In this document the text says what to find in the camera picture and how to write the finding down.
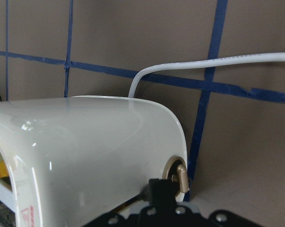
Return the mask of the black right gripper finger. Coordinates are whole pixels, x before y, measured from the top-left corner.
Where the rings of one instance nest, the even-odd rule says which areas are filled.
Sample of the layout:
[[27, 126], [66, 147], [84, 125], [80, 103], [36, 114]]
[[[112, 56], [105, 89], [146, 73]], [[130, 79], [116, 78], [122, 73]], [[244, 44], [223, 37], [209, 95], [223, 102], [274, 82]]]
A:
[[156, 208], [172, 208], [177, 202], [177, 185], [169, 179], [150, 179], [140, 193], [140, 199]]

